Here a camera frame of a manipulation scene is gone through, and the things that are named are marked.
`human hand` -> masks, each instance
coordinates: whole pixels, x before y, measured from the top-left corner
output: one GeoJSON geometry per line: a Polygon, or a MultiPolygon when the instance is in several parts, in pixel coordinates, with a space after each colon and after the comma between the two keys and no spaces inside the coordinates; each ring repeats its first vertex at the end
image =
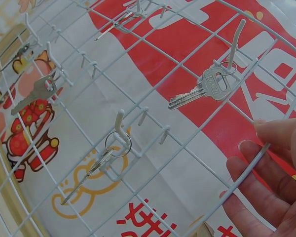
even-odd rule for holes
{"type": "MultiPolygon", "coordinates": [[[[263,143],[270,143],[270,150],[296,170],[296,118],[258,121],[255,129],[258,138],[263,143]]],[[[261,146],[252,141],[244,141],[239,149],[250,163],[261,146]]],[[[247,168],[247,164],[239,157],[229,158],[226,165],[234,181],[247,168]]],[[[223,204],[227,216],[244,237],[296,237],[296,180],[269,154],[262,157],[254,170],[272,191],[258,181],[252,172],[239,185],[239,190],[276,231],[261,223],[235,194],[223,204]]]]}

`white wire rack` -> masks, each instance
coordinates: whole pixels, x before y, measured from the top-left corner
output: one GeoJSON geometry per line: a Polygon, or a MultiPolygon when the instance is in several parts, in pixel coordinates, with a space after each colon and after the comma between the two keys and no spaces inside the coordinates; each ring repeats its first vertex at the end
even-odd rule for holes
{"type": "MultiPolygon", "coordinates": [[[[68,202],[69,206],[72,208],[73,212],[77,215],[78,219],[83,223],[83,225],[87,228],[89,231],[89,234],[87,236],[97,236],[96,233],[97,231],[105,225],[110,218],[112,218],[117,212],[119,212],[125,205],[128,204],[130,200],[133,198],[137,198],[153,215],[154,217],[159,220],[170,232],[173,236],[179,237],[179,233],[176,232],[175,229],[173,229],[165,220],[162,218],[160,215],[156,213],[156,211],[150,207],[150,205],[140,196],[140,191],[150,183],[153,178],[160,173],[182,150],[187,152],[189,155],[191,155],[194,159],[196,159],[202,166],[204,166],[213,176],[215,176],[223,185],[228,188],[228,191],[223,195],[223,197],[220,199],[220,201],[217,203],[217,205],[209,211],[207,214],[205,214],[201,219],[198,220],[197,224],[195,225],[194,228],[189,229],[185,233],[185,237],[190,236],[190,234],[195,230],[197,226],[199,226],[201,223],[207,221],[213,213],[226,201],[226,199],[237,189],[239,184],[246,178],[246,176],[251,172],[251,170],[254,168],[254,166],[258,163],[258,161],[261,159],[263,154],[267,151],[269,148],[269,144],[266,144],[262,150],[257,154],[257,156],[253,159],[251,164],[248,166],[248,168],[243,172],[243,174],[238,178],[236,182],[234,182],[232,185],[229,185],[221,176],[220,174],[216,173],[210,166],[208,166],[200,157],[198,157],[191,149],[189,149],[187,146],[188,144],[194,139],[197,134],[211,121],[211,119],[222,109],[222,107],[225,104],[231,105],[236,111],[239,112],[243,117],[245,117],[249,122],[253,122],[252,119],[244,113],[240,108],[238,108],[234,103],[231,102],[231,97],[236,93],[236,91],[241,87],[243,82],[252,74],[255,68],[259,67],[261,70],[266,72],[268,75],[270,75],[274,80],[276,80],[279,84],[281,84],[288,92],[291,93],[291,95],[294,96],[294,100],[290,104],[289,109],[287,110],[284,119],[289,118],[290,115],[292,114],[295,106],[296,106],[296,93],[294,93],[286,84],[284,84],[277,75],[271,73],[267,68],[265,68],[263,65],[260,64],[260,62],[264,59],[264,57],[270,52],[270,50],[276,45],[278,41],[281,41],[285,43],[288,47],[290,47],[293,51],[296,52],[296,47],[289,43],[284,37],[273,31],[271,28],[267,27],[266,25],[262,24],[260,21],[252,17],[251,15],[245,13],[244,11],[236,8],[232,4],[229,4],[226,1],[223,0],[217,0],[220,4],[225,5],[226,7],[229,7],[235,11],[235,15],[233,15],[228,21],[226,21],[224,24],[222,24],[217,30],[211,31],[210,29],[204,27],[203,25],[199,24],[197,21],[195,21],[193,18],[187,18],[186,14],[184,14],[184,10],[187,9],[188,7],[192,7],[193,4],[196,4],[201,0],[194,0],[194,1],[187,1],[181,9],[173,9],[167,6],[165,2],[162,1],[157,1],[157,0],[143,0],[143,1],[130,1],[129,6],[125,7],[124,11],[121,11],[118,15],[116,15],[114,18],[110,18],[108,16],[105,16],[101,14],[99,11],[97,11],[98,7],[101,6],[105,2],[105,0],[98,0],[94,2],[88,1],[89,5],[86,5],[86,1],[61,1],[62,3],[60,4],[60,1],[48,1],[46,5],[44,5],[44,9],[41,9],[40,12],[37,14],[37,16],[33,19],[26,19],[26,25],[28,29],[31,31],[31,37],[29,39],[29,42],[33,44],[33,42],[36,42],[35,46],[32,48],[33,54],[28,57],[27,59],[33,63],[33,65],[37,68],[41,76],[44,76],[43,72],[40,70],[39,66],[37,66],[36,61],[34,60],[35,57],[37,57],[39,54],[42,53],[44,49],[47,48],[47,51],[49,53],[49,57],[53,61],[53,63],[56,65],[56,70],[59,71],[61,78],[60,84],[58,86],[67,86],[68,87],[68,93],[70,93],[70,90],[72,87],[75,87],[77,84],[79,84],[79,80],[83,77],[90,77],[89,84],[86,85],[81,92],[74,97],[71,101],[67,101],[66,103],[62,101],[62,96],[55,96],[55,100],[50,100],[50,102],[54,106],[58,106],[62,108],[62,111],[57,114],[57,116],[54,118],[53,122],[58,120],[61,117],[62,113],[66,113],[69,118],[72,120],[74,125],[77,127],[77,129],[81,132],[81,134],[85,137],[85,139],[88,141],[90,145],[90,149],[86,151],[84,154],[81,155],[82,158],[86,157],[92,150],[96,150],[97,153],[102,154],[104,152],[104,146],[103,146],[103,141],[105,138],[110,134],[110,132],[114,129],[119,129],[121,128],[121,124],[117,124],[117,126],[113,126],[110,129],[107,130],[105,134],[101,134],[101,136],[98,137],[96,141],[93,141],[88,135],[85,130],[83,130],[82,126],[79,124],[78,121],[74,118],[74,116],[71,114],[70,110],[68,107],[75,101],[75,99],[91,85],[93,84],[99,77],[104,77],[106,78],[113,86],[116,87],[125,97],[128,98],[129,101],[132,102],[133,106],[127,110],[123,111],[120,110],[118,113],[118,117],[121,119],[124,119],[128,117],[133,111],[137,112],[135,113],[136,115],[133,116],[131,119],[128,120],[127,124],[124,125],[124,128],[128,128],[129,126],[133,126],[133,124],[139,120],[138,126],[140,126],[146,117],[148,117],[152,122],[154,122],[157,126],[160,127],[160,132],[155,136],[152,137],[151,140],[147,143],[147,145],[141,149],[141,151],[137,151],[135,148],[132,148],[130,153],[133,155],[134,159],[130,162],[130,164],[127,166],[127,168],[122,172],[118,173],[116,169],[111,165],[114,163],[116,159],[111,159],[109,166],[111,167],[111,171],[107,169],[102,169],[103,171],[113,182],[116,181],[121,181],[132,193],[130,198],[128,198],[123,205],[120,206],[120,208],[117,208],[115,213],[112,213],[108,218],[104,219],[101,223],[95,223],[94,226],[90,226],[87,224],[87,222],[84,220],[84,218],[79,214],[79,212],[75,209],[75,207],[68,202]],[[159,24],[154,26],[149,32],[147,32],[145,35],[139,35],[135,33],[135,29],[142,24],[143,22],[147,21],[147,19],[152,16],[156,11],[161,10],[161,21],[159,24]],[[83,40],[83,43],[80,45],[75,45],[72,43],[72,41],[66,37],[66,30],[78,19],[81,17],[84,17],[86,14],[92,12],[93,14],[98,15],[99,17],[103,18],[106,23],[103,24],[101,28],[98,30],[94,31],[94,34],[92,37],[89,37],[87,39],[83,40]],[[131,34],[133,35],[137,41],[131,44],[122,54],[116,57],[115,60],[113,60],[111,63],[109,63],[105,68],[100,68],[97,64],[96,61],[94,61],[92,58],[89,58],[88,52],[84,52],[81,50],[81,48],[88,42],[93,41],[96,37],[98,37],[101,32],[104,31],[108,26],[111,24],[116,23],[121,17],[125,16],[125,14],[133,12],[134,15],[131,18],[128,18],[126,22],[121,23],[120,25],[117,25],[116,28],[122,31],[125,34],[131,34]],[[180,16],[182,18],[185,18],[186,20],[190,21],[193,23],[195,26],[200,27],[201,29],[205,30],[206,32],[209,33],[209,37],[204,40],[203,42],[199,42],[198,47],[196,47],[189,55],[187,55],[183,60],[178,61],[174,57],[170,56],[163,50],[161,50],[159,47],[155,46],[153,43],[151,43],[147,38],[154,32],[156,31],[160,26],[162,26],[164,23],[167,21],[171,21],[172,18],[180,16]],[[221,104],[215,109],[215,111],[199,126],[199,128],[185,141],[180,141],[180,139],[171,132],[171,127],[162,124],[158,119],[154,117],[152,113],[149,112],[149,108],[146,106],[143,106],[142,104],[145,103],[145,99],[147,99],[154,91],[156,91],[164,82],[166,79],[168,79],[173,73],[178,70],[178,69],[183,69],[189,74],[191,74],[195,79],[198,79],[200,75],[198,75],[196,72],[193,70],[189,69],[187,66],[185,66],[185,62],[187,62],[200,48],[204,47],[207,42],[209,42],[213,38],[218,38],[222,42],[224,42],[228,47],[232,46],[232,42],[229,42],[228,40],[224,39],[222,36],[219,35],[219,32],[221,32],[228,24],[230,24],[233,20],[239,17],[243,17],[246,19],[250,19],[254,21],[256,24],[260,25],[263,27],[267,32],[269,32],[275,40],[273,43],[268,47],[268,49],[264,52],[264,54],[258,59],[258,58],[251,58],[248,54],[243,52],[240,49],[237,49],[237,53],[240,53],[243,57],[246,58],[246,60],[250,61],[249,65],[247,68],[242,72],[241,74],[234,74],[232,77],[236,79],[236,84],[233,88],[233,91],[224,99],[224,101],[221,102],[221,104]],[[128,28],[127,23],[131,21],[136,21],[135,24],[132,24],[132,27],[128,28]],[[54,54],[54,49],[57,47],[57,42],[61,39],[61,43],[66,43],[68,45],[68,48],[70,48],[70,51],[68,51],[68,55],[65,57],[65,59],[61,62],[58,62],[55,57],[56,54],[54,54]],[[119,86],[114,79],[108,76],[107,70],[114,67],[114,64],[116,61],[118,61],[122,56],[127,54],[131,49],[133,49],[135,46],[140,44],[141,42],[144,42],[145,44],[149,45],[153,50],[158,51],[162,55],[164,55],[166,58],[170,59],[174,64],[175,67],[161,79],[155,86],[152,87],[151,90],[148,91],[148,93],[144,94],[139,100],[135,100],[132,98],[121,86],[119,86]],[[77,64],[81,62],[81,72],[79,73],[79,77],[73,79],[71,75],[67,72],[67,70],[71,67],[73,64],[77,64]],[[171,137],[177,144],[178,144],[178,149],[176,151],[173,151],[172,155],[164,162],[156,171],[155,174],[153,174],[149,179],[145,181],[140,187],[134,188],[132,185],[127,182],[124,179],[124,176],[129,172],[129,170],[136,168],[135,164],[140,160],[141,157],[145,155],[147,151],[152,149],[152,146],[155,144],[156,141],[159,141],[160,146],[162,146],[163,142],[167,137],[171,137]]],[[[231,52],[231,48],[227,50],[223,55],[221,55],[220,58],[217,58],[214,60],[214,65],[219,65],[231,52]]],[[[14,98],[12,96],[12,92],[10,90],[10,87],[12,83],[16,82],[18,78],[14,77],[7,77],[5,70],[3,70],[0,74],[1,77],[1,82],[2,85],[5,87],[6,92],[8,93],[8,96],[10,97],[13,105],[15,106],[16,103],[14,102],[14,98]]],[[[14,164],[13,169],[11,171],[8,171],[8,169],[4,165],[4,159],[0,153],[0,160],[1,163],[4,167],[4,171],[6,174],[6,180],[4,183],[0,186],[0,193],[5,186],[7,182],[11,184],[13,187],[13,190],[15,194],[17,195],[19,202],[22,204],[22,208],[24,209],[27,217],[23,220],[23,222],[18,226],[17,229],[11,231],[11,229],[8,227],[6,224],[4,218],[0,214],[0,220],[2,222],[2,225],[4,226],[6,233],[8,236],[17,236],[23,225],[27,222],[30,221],[34,228],[37,231],[38,236],[43,236],[41,230],[37,226],[36,222],[33,220],[32,216],[37,212],[38,208],[41,206],[42,203],[46,201],[46,199],[57,189],[65,198],[66,195],[64,194],[62,188],[60,187],[61,183],[66,179],[66,177],[81,163],[82,159],[77,159],[76,163],[72,165],[72,167],[68,170],[66,170],[65,175],[63,178],[61,178],[59,181],[57,181],[52,172],[49,170],[48,165],[45,164],[43,158],[41,157],[40,152],[38,151],[36,144],[39,142],[39,139],[42,134],[46,132],[46,130],[51,126],[52,122],[46,126],[43,130],[40,131],[39,135],[35,139],[31,139],[31,136],[29,135],[26,125],[23,123],[22,118],[20,114],[17,115],[21,125],[26,132],[26,135],[29,137],[30,140],[30,145],[22,155],[22,157],[17,161],[16,164],[14,164]],[[49,195],[45,196],[42,198],[42,200],[33,208],[28,211],[26,206],[23,204],[22,199],[20,198],[15,185],[13,184],[11,180],[11,176],[13,175],[14,171],[17,170],[18,166],[21,164],[22,160],[26,157],[29,151],[34,150],[35,154],[38,156],[40,162],[42,163],[44,169],[48,172],[51,180],[54,183],[54,187],[50,190],[49,195]]],[[[7,130],[7,127],[2,131],[0,134],[0,138],[3,135],[3,133],[7,130]]],[[[121,131],[119,133],[121,136],[115,136],[114,141],[110,142],[110,146],[114,144],[114,142],[117,140],[124,149],[121,149],[119,151],[119,155],[122,154],[127,150],[127,138],[122,137],[123,135],[125,136],[125,133],[121,131]]]]}

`key blade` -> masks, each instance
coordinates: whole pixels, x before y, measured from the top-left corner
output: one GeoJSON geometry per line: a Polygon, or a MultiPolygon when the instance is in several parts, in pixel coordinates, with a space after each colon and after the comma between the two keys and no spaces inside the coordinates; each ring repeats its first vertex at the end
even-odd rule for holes
{"type": "Polygon", "coordinates": [[[12,110],[11,115],[14,116],[18,112],[20,112],[22,109],[24,109],[27,105],[35,101],[37,98],[36,96],[31,92],[26,98],[21,100],[12,110]]]}
{"type": "Polygon", "coordinates": [[[206,94],[206,90],[201,86],[197,85],[191,92],[186,94],[177,95],[175,98],[170,100],[168,108],[175,110],[183,105],[186,105],[206,94]]]}
{"type": "Polygon", "coordinates": [[[109,151],[105,151],[100,159],[98,161],[96,161],[94,163],[94,165],[91,167],[90,171],[89,171],[89,175],[91,175],[95,170],[97,170],[98,168],[100,168],[102,165],[104,165],[110,158],[111,158],[111,154],[114,151],[114,149],[110,149],[109,151]]]}
{"type": "Polygon", "coordinates": [[[84,181],[87,178],[89,178],[95,170],[100,168],[102,165],[104,165],[109,160],[113,151],[114,151],[114,149],[112,148],[109,151],[105,151],[101,155],[100,159],[93,164],[93,166],[91,167],[89,172],[83,177],[83,179],[80,181],[80,183],[75,187],[75,189],[61,203],[62,206],[67,203],[67,201],[77,192],[77,190],[81,187],[81,185],[84,183],[84,181]]]}
{"type": "Polygon", "coordinates": [[[94,41],[98,41],[100,38],[102,38],[107,32],[109,32],[111,29],[115,27],[115,24],[111,25],[106,31],[104,31],[102,34],[100,34],[94,41]]]}
{"type": "Polygon", "coordinates": [[[80,181],[80,183],[72,190],[72,192],[65,198],[65,200],[61,203],[61,205],[65,205],[68,200],[77,192],[77,190],[81,187],[81,185],[84,183],[84,181],[89,177],[88,174],[86,174],[83,179],[80,181]]]}

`key ring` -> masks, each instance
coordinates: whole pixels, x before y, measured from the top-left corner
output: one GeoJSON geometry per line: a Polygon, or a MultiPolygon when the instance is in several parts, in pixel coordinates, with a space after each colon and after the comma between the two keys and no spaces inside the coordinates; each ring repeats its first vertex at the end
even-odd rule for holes
{"type": "MultiPolygon", "coordinates": [[[[132,10],[130,9],[130,8],[132,8],[132,7],[136,7],[136,4],[131,4],[131,5],[129,5],[129,6],[126,8],[126,13],[130,13],[130,12],[132,12],[132,10]]],[[[131,17],[131,18],[137,18],[137,17],[141,16],[143,12],[144,12],[144,10],[143,10],[142,8],[140,8],[140,12],[135,12],[135,13],[132,12],[132,13],[134,14],[134,16],[129,16],[129,17],[131,17]]]]}
{"type": "MultiPolygon", "coordinates": [[[[114,134],[114,133],[116,133],[116,132],[117,132],[117,131],[113,131],[113,132],[111,132],[111,133],[106,137],[106,139],[105,139],[105,150],[106,150],[107,152],[109,151],[108,146],[107,146],[108,138],[109,138],[109,136],[111,136],[112,134],[114,134]]],[[[119,155],[119,156],[111,154],[112,157],[116,157],[116,158],[124,157],[124,156],[126,156],[126,155],[130,152],[130,150],[132,149],[132,139],[130,138],[130,136],[129,136],[128,134],[126,134],[126,135],[127,135],[128,139],[129,139],[129,141],[130,141],[130,146],[129,146],[128,151],[127,151],[125,154],[123,154],[123,155],[119,155]]]]}
{"type": "MultiPolygon", "coordinates": [[[[226,63],[229,63],[229,62],[228,61],[221,62],[219,64],[219,66],[221,66],[222,64],[226,64],[226,63]]],[[[234,74],[237,71],[237,68],[238,68],[237,64],[235,64],[235,62],[232,62],[232,64],[235,66],[235,70],[233,70],[231,73],[221,74],[222,76],[229,76],[229,75],[234,74]]]]}

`silver key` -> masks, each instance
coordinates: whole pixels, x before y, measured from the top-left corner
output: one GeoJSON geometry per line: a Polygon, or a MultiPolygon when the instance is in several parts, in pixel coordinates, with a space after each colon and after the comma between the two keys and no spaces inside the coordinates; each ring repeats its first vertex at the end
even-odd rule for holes
{"type": "Polygon", "coordinates": [[[51,97],[53,94],[55,94],[57,91],[56,84],[53,80],[53,77],[51,75],[44,76],[40,78],[39,80],[34,82],[34,88],[30,92],[30,94],[21,100],[12,110],[11,115],[15,115],[18,112],[20,112],[25,106],[29,105],[35,100],[41,99],[41,100],[47,100],[49,97],[51,97]],[[51,85],[46,88],[46,81],[51,82],[51,85]]]}
{"type": "Polygon", "coordinates": [[[189,93],[180,94],[172,98],[168,108],[175,110],[203,96],[210,96],[217,101],[224,99],[230,93],[231,89],[226,76],[223,76],[223,74],[224,71],[218,67],[207,69],[204,71],[201,81],[197,82],[196,87],[189,93]],[[224,82],[224,89],[218,84],[218,75],[220,75],[220,78],[224,82]]]}
{"type": "Polygon", "coordinates": [[[114,151],[114,149],[110,149],[109,151],[106,151],[101,155],[100,159],[96,161],[88,173],[83,177],[83,179],[80,181],[80,183],[74,188],[74,190],[65,198],[65,200],[61,203],[61,205],[65,205],[67,201],[77,192],[77,190],[81,187],[81,185],[84,183],[84,181],[89,178],[94,171],[96,171],[98,168],[100,168],[102,165],[104,165],[110,158],[111,154],[114,151]]]}
{"type": "Polygon", "coordinates": [[[109,27],[106,31],[104,31],[102,34],[100,34],[94,41],[98,41],[100,38],[102,38],[102,36],[104,36],[107,32],[111,31],[114,27],[117,27],[122,20],[126,19],[131,14],[133,14],[133,13],[129,12],[126,15],[124,15],[123,17],[121,17],[117,22],[115,22],[113,25],[111,25],[111,27],[109,27]]]}

